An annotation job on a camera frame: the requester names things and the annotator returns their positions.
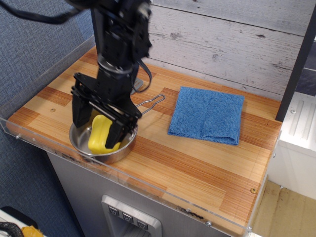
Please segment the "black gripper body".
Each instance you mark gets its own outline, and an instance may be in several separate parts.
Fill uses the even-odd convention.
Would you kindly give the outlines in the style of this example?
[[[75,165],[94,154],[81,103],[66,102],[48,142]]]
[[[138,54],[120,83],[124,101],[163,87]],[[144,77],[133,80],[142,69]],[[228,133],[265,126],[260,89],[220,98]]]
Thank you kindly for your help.
[[[140,111],[132,103],[130,94],[134,85],[138,66],[127,74],[113,73],[99,68],[97,78],[82,73],[75,73],[75,85],[72,95],[88,100],[98,106],[102,114],[110,115],[110,119],[123,123],[136,121],[141,117]]]

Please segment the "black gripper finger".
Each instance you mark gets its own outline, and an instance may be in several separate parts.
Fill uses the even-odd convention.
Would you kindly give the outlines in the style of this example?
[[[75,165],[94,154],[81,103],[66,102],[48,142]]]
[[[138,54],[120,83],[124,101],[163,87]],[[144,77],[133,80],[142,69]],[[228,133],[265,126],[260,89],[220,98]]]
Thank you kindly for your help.
[[[105,148],[112,149],[118,142],[121,142],[128,134],[132,134],[137,126],[136,121],[123,123],[116,120],[110,126]]]
[[[81,127],[89,122],[92,114],[92,106],[88,100],[85,100],[78,95],[73,95],[72,114],[75,127]]]

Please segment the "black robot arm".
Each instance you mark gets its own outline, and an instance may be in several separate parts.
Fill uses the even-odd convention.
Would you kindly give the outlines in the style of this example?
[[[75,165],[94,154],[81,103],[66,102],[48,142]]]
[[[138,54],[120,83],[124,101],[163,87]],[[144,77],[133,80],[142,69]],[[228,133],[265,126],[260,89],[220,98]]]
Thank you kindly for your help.
[[[56,16],[44,16],[21,11],[2,2],[0,5],[10,14],[35,22],[52,25],[63,24],[86,9],[100,14],[95,27],[99,71],[97,78],[76,73],[72,88],[73,123],[85,125],[93,110],[111,120],[105,135],[104,147],[113,148],[133,132],[141,112],[130,98],[135,90],[135,80],[142,61],[148,57],[151,42],[148,25],[151,3],[148,0],[71,0],[72,8]]]

